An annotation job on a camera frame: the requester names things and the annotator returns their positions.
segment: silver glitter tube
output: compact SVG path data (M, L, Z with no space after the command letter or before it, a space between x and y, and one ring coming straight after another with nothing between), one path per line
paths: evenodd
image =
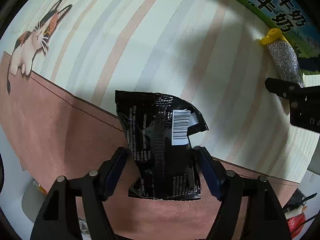
M276 64L277 72L283 80L294 82L304 87L302 76L299 74L299 63L292 46L281 39L267 45Z

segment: silver screw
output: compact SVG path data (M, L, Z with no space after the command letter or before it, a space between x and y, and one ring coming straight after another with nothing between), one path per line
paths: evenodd
M268 179L266 178L266 176L260 176L259 179L262 181L262 182L266 182Z
M298 103L297 103L297 102L292 102L292 103L291 103L291 107L297 108L297 107L298 107Z
M91 177L97 176L97 174L98 174L98 171L96 171L96 170L89 172L89 175L90 175Z
M64 176L57 177L57 182L63 182L63 181L64 181Z
M227 176L229 176L229 177L233 177L233 176L235 175L235 172L232 171L232 170L227 170L227 171L226 171L226 174L227 174Z

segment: pink fabric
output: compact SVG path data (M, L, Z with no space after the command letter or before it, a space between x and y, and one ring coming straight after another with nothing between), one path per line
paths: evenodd
M10 55L4 53L0 65L0 122L22 165L48 191L54 180L82 177L111 158L117 147L127 142L118 119L74 97L31 72L29 77L9 75L11 93L6 89ZM259 173L224 163L241 176L256 178ZM132 239L192 240L206 238L220 203L210 195L201 177L202 198L198 201L161 201L129 198L128 188L138 177L130 158L115 193L104 203L116 234ZM284 205L297 183L273 177L271 182ZM81 199L78 214L83 217ZM247 198L243 198L234 239L244 223Z

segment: cat eye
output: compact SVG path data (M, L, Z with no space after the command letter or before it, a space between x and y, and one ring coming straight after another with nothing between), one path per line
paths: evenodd
M47 27L47 28L44 30L43 35L46 35L46 34L48 33L48 31L49 31L49 27Z

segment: barcode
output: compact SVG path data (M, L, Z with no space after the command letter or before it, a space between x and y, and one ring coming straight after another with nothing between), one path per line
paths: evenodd
M172 113L172 145L188 144L188 126L190 110L173 110Z

